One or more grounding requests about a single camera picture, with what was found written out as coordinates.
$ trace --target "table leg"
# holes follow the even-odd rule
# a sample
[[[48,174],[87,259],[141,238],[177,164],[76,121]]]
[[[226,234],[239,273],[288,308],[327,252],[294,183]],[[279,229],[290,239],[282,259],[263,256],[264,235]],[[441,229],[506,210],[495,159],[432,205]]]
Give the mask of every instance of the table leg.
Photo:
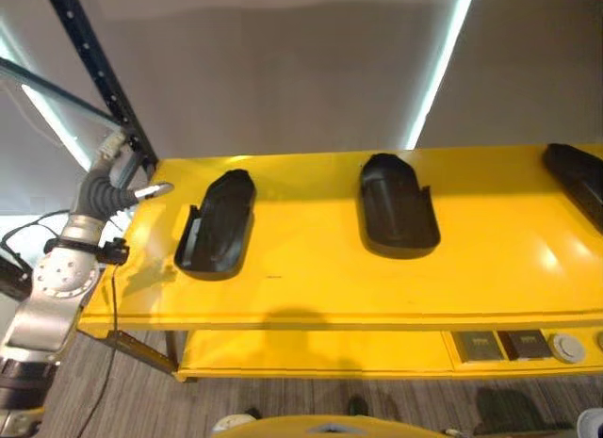
[[[117,351],[166,374],[173,375],[178,370],[178,364],[173,361],[171,356],[164,355],[147,346],[126,332],[109,332],[105,339],[98,340],[109,347],[115,346]]]

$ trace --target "wire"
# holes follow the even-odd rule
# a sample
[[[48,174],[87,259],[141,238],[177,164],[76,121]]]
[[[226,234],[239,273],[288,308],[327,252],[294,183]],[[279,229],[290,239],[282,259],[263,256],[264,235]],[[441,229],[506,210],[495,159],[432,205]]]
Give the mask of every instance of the wire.
[[[115,226],[115,227],[117,228],[117,230],[118,230],[120,233],[122,233],[122,232],[123,232],[123,228],[122,228],[121,226],[118,226],[118,224],[117,224],[115,221],[113,221],[113,219],[109,219],[109,221],[111,222],[111,224],[112,224],[113,226]]]
[[[115,273],[117,272],[117,268],[118,268],[118,266],[116,266],[113,269],[113,274],[111,275],[111,290],[113,291],[112,293],[113,293],[113,332],[114,333],[113,333],[113,348],[111,349],[111,357],[109,359],[109,366],[106,368],[105,381],[103,381],[103,387],[101,388],[101,391],[99,392],[98,397],[96,398],[96,401],[94,402],[94,406],[92,407],[92,410],[90,410],[90,413],[88,413],[88,417],[86,418],[86,421],[84,422],[81,429],[79,430],[79,433],[77,433],[76,438],[82,438],[82,435],[86,431],[86,428],[88,427],[88,424],[90,423],[92,417],[94,416],[94,413],[96,413],[98,406],[101,404],[101,401],[105,397],[106,387],[109,385],[109,376],[111,375],[111,369],[113,368],[113,362],[115,361],[115,352],[117,350],[117,293],[116,293],[117,289],[115,288]]]
[[[55,212],[49,212],[48,214],[44,214],[44,215],[40,216],[39,218],[34,219],[33,221],[30,221],[22,226],[18,226],[14,229],[11,229],[6,234],[4,234],[4,236],[2,237],[2,240],[0,240],[0,248],[2,250],[6,251],[8,254],[10,254],[12,256],[12,258],[15,261],[17,261],[17,264],[19,264],[21,266],[23,271],[25,271],[27,273],[31,273],[31,271],[32,271],[31,266],[29,264],[27,264],[27,262],[24,259],[21,258],[20,253],[16,252],[8,245],[8,240],[10,238],[12,238],[15,234],[21,232],[25,228],[28,228],[29,226],[41,226],[43,228],[46,228],[53,235],[58,236],[58,234],[55,231],[53,231],[49,226],[47,226],[43,223],[40,223],[40,221],[42,221],[43,219],[48,219],[50,217],[53,217],[54,215],[61,215],[61,214],[68,214],[68,213],[69,213],[69,209],[56,210]]]

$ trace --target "yellow tabletop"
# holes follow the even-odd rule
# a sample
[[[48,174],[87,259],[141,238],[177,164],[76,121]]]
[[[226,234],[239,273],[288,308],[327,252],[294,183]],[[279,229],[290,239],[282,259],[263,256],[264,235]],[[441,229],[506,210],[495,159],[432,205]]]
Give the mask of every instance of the yellow tabletop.
[[[116,275],[123,329],[476,330],[603,323],[603,238],[543,166],[544,146],[400,152],[432,187],[442,241],[415,260],[362,244],[355,198],[374,152],[159,163]],[[586,150],[603,155],[603,146]],[[191,204],[227,170],[257,188],[242,270],[200,281],[173,262]],[[80,327],[111,328],[110,268]]]

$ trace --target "button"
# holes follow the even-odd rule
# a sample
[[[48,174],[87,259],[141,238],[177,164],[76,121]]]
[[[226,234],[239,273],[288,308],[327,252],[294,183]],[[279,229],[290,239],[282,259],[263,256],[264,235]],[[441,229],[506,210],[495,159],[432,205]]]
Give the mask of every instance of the button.
[[[564,363],[576,364],[584,360],[586,350],[574,336],[565,333],[553,334],[549,345],[555,357]]]

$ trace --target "yellow table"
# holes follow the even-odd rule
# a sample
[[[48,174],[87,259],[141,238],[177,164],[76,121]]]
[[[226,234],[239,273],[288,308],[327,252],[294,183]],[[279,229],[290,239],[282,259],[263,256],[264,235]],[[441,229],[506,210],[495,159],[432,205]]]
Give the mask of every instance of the yellow table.
[[[584,149],[603,156],[601,145]],[[333,353],[355,335],[368,339],[369,348],[376,346],[373,356],[389,352],[387,342],[410,345],[408,355],[438,347],[446,357],[409,363],[414,372],[466,376],[472,374],[455,368],[448,332],[533,328],[589,330],[589,367],[602,370],[603,350],[595,337],[603,331],[603,238],[545,170],[543,150],[400,152],[419,183],[432,187],[442,235],[433,253],[415,260],[384,258],[362,244],[355,200],[362,165],[375,153],[163,160],[155,180],[172,182],[175,190],[142,204],[126,233],[130,258],[116,276],[120,328],[197,331],[190,333],[181,376],[212,374],[212,367],[220,372],[224,365],[232,366],[229,375],[244,375],[241,360],[258,369],[248,365],[249,374],[286,373],[277,365],[287,356],[269,356],[264,345],[243,346],[264,353],[262,370],[248,354],[228,353],[241,348],[229,347],[233,336],[269,343],[272,333],[279,336],[275,342],[283,333],[313,340],[314,353]],[[199,205],[209,184],[235,168],[247,170],[257,188],[245,263],[230,280],[199,281],[181,272],[173,255],[189,205]],[[97,336],[111,329],[110,292],[106,275],[81,317],[81,329]],[[383,339],[382,333],[391,334]],[[209,348],[214,356],[225,352],[217,356],[221,363],[207,360]],[[348,348],[324,363],[330,376],[348,373],[338,362],[347,356],[360,360],[360,373],[376,368],[376,376],[393,376],[411,359],[375,356],[365,365],[362,351]],[[533,362],[523,364],[539,373]],[[557,372],[580,368],[591,370],[562,365]],[[308,366],[299,373],[320,370]]]

